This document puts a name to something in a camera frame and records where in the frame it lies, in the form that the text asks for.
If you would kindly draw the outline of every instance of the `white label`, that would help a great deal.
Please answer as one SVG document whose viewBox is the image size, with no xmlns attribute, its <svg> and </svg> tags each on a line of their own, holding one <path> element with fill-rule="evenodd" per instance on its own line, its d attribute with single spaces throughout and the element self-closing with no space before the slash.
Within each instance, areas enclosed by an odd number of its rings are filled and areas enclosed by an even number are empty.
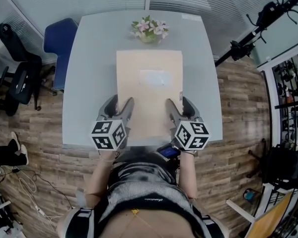
<svg viewBox="0 0 298 238">
<path fill-rule="evenodd" d="M 144 69 L 139 71 L 139 83 L 152 87 L 166 87 L 172 85 L 173 78 L 169 71 Z"/>
<path fill-rule="evenodd" d="M 189 19 L 189 20 L 201 21 L 202 22 L 202 18 L 200 16 L 182 14 L 182 18 L 183 19 Z"/>
</svg>

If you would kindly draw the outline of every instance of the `person's arm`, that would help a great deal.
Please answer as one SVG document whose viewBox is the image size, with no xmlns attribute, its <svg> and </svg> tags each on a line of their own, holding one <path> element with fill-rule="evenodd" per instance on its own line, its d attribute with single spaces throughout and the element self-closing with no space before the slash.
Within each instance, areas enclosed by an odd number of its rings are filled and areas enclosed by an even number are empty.
<svg viewBox="0 0 298 238">
<path fill-rule="evenodd" d="M 181 188 L 190 199 L 198 197 L 197 177 L 195 173 L 194 155 L 181 152 L 179 188 Z"/>
<path fill-rule="evenodd" d="M 99 160 L 86 188 L 87 207 L 93 208 L 107 190 L 111 167 L 115 160 L 116 151 L 100 151 Z"/>
</svg>

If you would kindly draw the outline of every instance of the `shelf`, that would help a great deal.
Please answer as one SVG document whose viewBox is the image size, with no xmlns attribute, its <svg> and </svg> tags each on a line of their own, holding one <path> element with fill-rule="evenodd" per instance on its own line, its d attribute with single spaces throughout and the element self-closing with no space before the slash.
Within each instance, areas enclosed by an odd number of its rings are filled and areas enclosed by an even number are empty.
<svg viewBox="0 0 298 238">
<path fill-rule="evenodd" d="M 272 68 L 281 118 L 281 144 L 298 150 L 298 56 Z"/>
</svg>

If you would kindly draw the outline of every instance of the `chair armrest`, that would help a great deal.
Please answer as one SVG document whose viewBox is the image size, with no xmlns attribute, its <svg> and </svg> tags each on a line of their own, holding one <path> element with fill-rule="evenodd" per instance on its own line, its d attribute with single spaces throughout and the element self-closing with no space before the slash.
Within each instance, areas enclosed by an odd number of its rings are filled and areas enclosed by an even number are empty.
<svg viewBox="0 0 298 238">
<path fill-rule="evenodd" d="M 26 78 L 26 71 L 24 70 L 21 74 L 21 77 L 19 79 L 19 82 L 18 82 L 18 86 L 17 86 L 17 89 L 16 89 L 16 94 L 19 94 L 22 89 L 23 89 L 23 84 L 25 82 L 25 78 Z"/>
<path fill-rule="evenodd" d="M 227 205 L 229 205 L 233 210 L 235 210 L 237 213 L 242 215 L 245 219 L 247 219 L 250 223 L 255 222 L 255 218 L 250 215 L 248 212 L 246 212 L 244 209 L 240 208 L 237 204 L 233 203 L 231 200 L 226 201 Z"/>
</svg>

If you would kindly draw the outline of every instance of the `blue object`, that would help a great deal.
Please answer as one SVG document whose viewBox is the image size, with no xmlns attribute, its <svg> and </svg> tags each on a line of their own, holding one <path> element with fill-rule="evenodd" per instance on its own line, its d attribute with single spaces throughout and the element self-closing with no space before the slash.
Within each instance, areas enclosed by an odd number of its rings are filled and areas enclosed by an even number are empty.
<svg viewBox="0 0 298 238">
<path fill-rule="evenodd" d="M 58 56 L 54 78 L 56 90 L 65 87 L 66 72 L 77 28 L 78 25 L 73 19 L 66 18 L 45 29 L 43 49 Z"/>
<path fill-rule="evenodd" d="M 180 151 L 173 148 L 170 143 L 163 145 L 157 149 L 157 152 L 168 159 L 172 159 L 180 155 Z"/>
</svg>

